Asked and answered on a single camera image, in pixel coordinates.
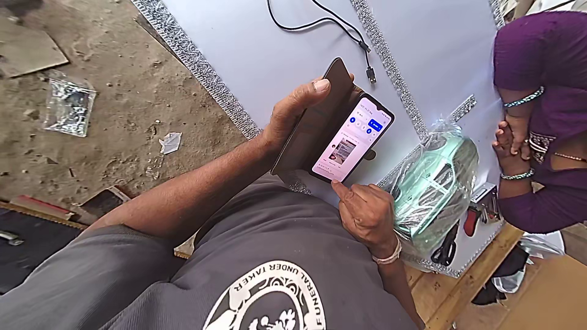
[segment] blue toggle button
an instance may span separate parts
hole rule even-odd
[[[374,119],[371,119],[369,121],[369,126],[371,126],[377,132],[381,131],[381,129],[383,128],[383,125],[381,125],[380,123],[376,122]]]

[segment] fingernail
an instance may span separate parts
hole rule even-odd
[[[324,92],[330,86],[330,81],[328,79],[322,79],[317,82],[314,82],[314,89],[317,92]]]

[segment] smartphone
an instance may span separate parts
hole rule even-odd
[[[361,93],[344,122],[338,122],[309,173],[328,183],[346,180],[363,156],[393,123],[395,116],[373,96]]]

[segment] dusty floor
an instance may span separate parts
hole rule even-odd
[[[24,13],[23,24],[47,32],[70,60],[58,69],[87,79],[99,94],[87,137],[75,137],[42,129],[48,83],[40,74],[0,79],[0,172],[8,172],[0,176],[0,199],[26,194],[75,210],[113,184],[134,197],[245,140],[133,20],[137,14],[127,0],[45,0]],[[39,119],[25,116],[28,109],[38,109]],[[145,171],[168,132],[183,133],[181,146],[164,156],[154,179]]]

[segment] bracelet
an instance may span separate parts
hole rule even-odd
[[[534,100],[535,98],[542,95],[543,93],[544,93],[544,86],[540,86],[540,88],[538,88],[538,90],[536,92],[526,96],[523,99],[509,102],[509,103],[504,103],[504,107],[513,107],[513,106],[523,105],[526,102],[530,102],[531,100]]]
[[[371,258],[373,258],[373,261],[377,263],[377,265],[387,265],[387,264],[391,264],[392,262],[396,261],[399,257],[400,257],[400,252],[402,251],[402,242],[400,242],[400,239],[397,239],[397,245],[396,245],[396,250],[393,251],[393,254],[390,257],[387,257],[385,259],[379,259],[375,256],[371,256]]]
[[[505,176],[504,173],[501,173],[500,177],[502,179],[506,179],[506,180],[519,180],[519,179],[525,179],[527,177],[531,177],[533,175],[534,175],[534,169],[532,167],[530,167],[530,169],[526,173],[517,174],[514,176]]]

